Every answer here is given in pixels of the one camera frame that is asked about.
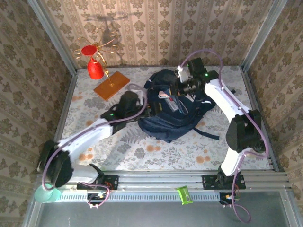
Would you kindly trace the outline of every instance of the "green object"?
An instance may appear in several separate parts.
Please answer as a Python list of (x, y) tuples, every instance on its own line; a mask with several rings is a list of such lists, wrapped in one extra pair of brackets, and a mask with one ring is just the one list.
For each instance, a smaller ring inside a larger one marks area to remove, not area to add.
[[(46, 184), (47, 188), (51, 188), (52, 186), (50, 184)], [(35, 199), (37, 202), (41, 203), (50, 203), (55, 202), (58, 199), (60, 199), (61, 191), (54, 188), (51, 191), (45, 191), (42, 186), (38, 187), (35, 191)]]
[(193, 203), (192, 199), (190, 198), (187, 186), (177, 188), (179, 192), (180, 199), (182, 201), (182, 205)]

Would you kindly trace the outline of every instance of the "metal frame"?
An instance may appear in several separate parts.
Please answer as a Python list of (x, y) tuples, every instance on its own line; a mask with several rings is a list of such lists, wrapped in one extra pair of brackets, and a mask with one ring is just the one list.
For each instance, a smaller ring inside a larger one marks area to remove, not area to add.
[(60, 54), (61, 58), (63, 59), (66, 67), (70, 71), (72, 76), (76, 75), (76, 65), (72, 60), (71, 54), (68, 54), (70, 50), (65, 48), (65, 45), (62, 43), (62, 38), (58, 34), (59, 31), (55, 29), (52, 25), (52, 20), (49, 18), (48, 14), (45, 11), (45, 7), (42, 5), (41, 1), (39, 0), (27, 0), (29, 5), (33, 8), (34, 12), (36, 13), (40, 23), (42, 24), (44, 30), (47, 32), (48, 36), (50, 37), (52, 43), (54, 44), (56, 50)]
[[(74, 93), (76, 82), (77, 82), (77, 75), (74, 75), (71, 79), (70, 86), (68, 92), (66, 94), (66, 99), (62, 108), (62, 113), (58, 122), (58, 127), (56, 129), (56, 133), (54, 135), (54, 140), (57, 141), (61, 139), (63, 129), (65, 126), (66, 117), (68, 114), (68, 110), (71, 104), (71, 98)], [(38, 175), (36, 178), (36, 182), (34, 184), (34, 189), (38, 188), (41, 185), (41, 176)], [(25, 218), (22, 223), (22, 227), (34, 227), (36, 223), (38, 223), (38, 218), (40, 215), (40, 211), (43, 210), (43, 204), (36, 202), (34, 196), (32, 196), (30, 203), (27, 207), (27, 212), (25, 214)]]
[[(87, 202), (87, 192), (63, 191), (56, 202)], [(195, 202), (219, 202), (219, 192), (191, 192), (190, 197)], [(180, 202), (180, 196), (174, 192), (111, 192), (107, 202)]]
[(273, 5), (268, 12), (268, 15), (262, 24), (254, 43), (251, 45), (250, 50), (242, 63), (244, 71), (248, 71), (250, 68), (286, 3), (287, 0), (275, 0), (273, 2)]
[[(252, 107), (252, 109), (257, 109), (257, 110), (260, 111), (260, 107), (259, 107), (259, 104), (257, 102), (255, 93), (253, 92), (253, 88), (252, 88), (249, 76), (248, 76), (247, 72), (245, 72), (244, 70), (241, 70), (241, 73), (242, 73), (242, 78), (244, 80), (244, 84), (245, 84), (245, 87), (246, 87), (246, 90), (247, 90), (247, 93), (248, 93), (248, 98), (250, 99), (251, 107)], [(261, 122), (261, 129), (262, 129), (262, 131), (265, 135), (266, 140), (270, 141), (263, 120)], [(278, 163), (276, 161), (275, 154), (274, 154), (273, 149), (271, 147), (271, 143), (269, 143), (269, 156), (270, 156), (270, 159), (272, 161), (272, 166), (274, 168), (274, 171), (280, 172)]]
[[(245, 72), (242, 72), (242, 76), (249, 94), (251, 105), (253, 108), (258, 109), (258, 103), (253, 94), (249, 77)], [(63, 107), (64, 111), (62, 112), (55, 135), (55, 139), (57, 140), (60, 139), (63, 132), (67, 112), (71, 103), (71, 97), (76, 86), (76, 80), (77, 77), (73, 77), (69, 87), (67, 99)], [(265, 132), (265, 135), (268, 138), (264, 124), (262, 124), (262, 130)], [(279, 171), (272, 149), (270, 149), (270, 152), (274, 170), (242, 171), (241, 173), (244, 175), (246, 182), (246, 190), (242, 190), (241, 193), (280, 192), (290, 226), (300, 227), (302, 226), (302, 220), (298, 207), (294, 202), (294, 196), (291, 192), (291, 185), (287, 179), (286, 173)], [(118, 190), (117, 192), (112, 192), (114, 196), (124, 195), (119, 202), (130, 202), (129, 197), (126, 195), (136, 196), (144, 193), (144, 195), (162, 196), (167, 195), (168, 193), (176, 194), (176, 188), (184, 185), (187, 185), (189, 192), (196, 196), (203, 195), (204, 193), (210, 193), (210, 195), (215, 196), (218, 192), (230, 192), (230, 190), (203, 190), (201, 176), (209, 174), (214, 175), (217, 174), (217, 171), (110, 171), (106, 172), (106, 174), (119, 176)], [(41, 176), (38, 176), (36, 185), (38, 186), (40, 182)], [(80, 194), (79, 191), (76, 190), (75, 183), (67, 184), (66, 186), (60, 188), (60, 191), (62, 191), (65, 196), (66, 194), (71, 196)], [(79, 198), (80, 197), (77, 198), (76, 196), (73, 198), (69, 197), (69, 201), (77, 201), (78, 199), (78, 202), (83, 202)], [(141, 198), (140, 201), (148, 201), (148, 199)], [(22, 226), (35, 227), (36, 224), (39, 223), (43, 206), (44, 204), (37, 203), (33, 198), (28, 207), (26, 218)]]

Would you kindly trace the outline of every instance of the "damask wallpaper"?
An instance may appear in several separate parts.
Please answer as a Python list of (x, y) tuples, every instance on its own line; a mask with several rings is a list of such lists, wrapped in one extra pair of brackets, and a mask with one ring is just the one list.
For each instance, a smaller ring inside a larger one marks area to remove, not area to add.
[(288, 172), (303, 213), (303, 1), (283, 9), (250, 75), (271, 131), (271, 142)]
[(71, 76), (26, 0), (0, 1), (0, 227), (22, 223)]
[[(118, 51), (109, 65), (178, 65), (201, 48), (217, 51), (225, 65), (241, 65), (272, 0), (41, 0), (71, 52), (79, 36), (99, 40), (96, 27), (116, 31)], [(211, 54), (206, 65), (218, 65)], [(87, 66), (85, 56), (75, 60)]]

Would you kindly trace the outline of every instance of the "floral tablecloth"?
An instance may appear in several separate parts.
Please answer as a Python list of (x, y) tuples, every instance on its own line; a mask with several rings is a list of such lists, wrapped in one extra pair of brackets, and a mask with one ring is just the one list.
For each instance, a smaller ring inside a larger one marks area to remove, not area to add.
[[(143, 86), (146, 80), (161, 69), (174, 67), (144, 68), (111, 68), (110, 72), (119, 71), (132, 83)], [(217, 70), (219, 67), (207, 67)], [(77, 85), (73, 93), (63, 138), (92, 124), (100, 115), (116, 104), (125, 92), (121, 89), (105, 102), (93, 89), (102, 83), (92, 80), (85, 69), (78, 70)], [(225, 66), (222, 78), (226, 86), (236, 91), (235, 95), (246, 106), (250, 107), (248, 94), (238, 66)], [(225, 134), (228, 121), (223, 112), (216, 106), (207, 112), (197, 125), (201, 131), (219, 135), (220, 140), (202, 137), (194, 130), (170, 144), (147, 136), (137, 123), (129, 123), (127, 127), (115, 135), (99, 141), (84, 151), (77, 160), (81, 165), (94, 163), (103, 170), (216, 170), (223, 162), (227, 144)], [(242, 169), (269, 169), (268, 160), (247, 158)]]

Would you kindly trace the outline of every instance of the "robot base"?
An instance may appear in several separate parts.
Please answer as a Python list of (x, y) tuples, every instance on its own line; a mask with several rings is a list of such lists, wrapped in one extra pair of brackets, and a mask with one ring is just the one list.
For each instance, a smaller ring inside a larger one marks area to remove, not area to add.
[[(226, 176), (219, 166), (217, 175), (203, 175), (202, 183), (204, 190), (231, 190), (234, 176)], [(243, 175), (239, 172), (236, 178), (239, 189), (246, 189)]]

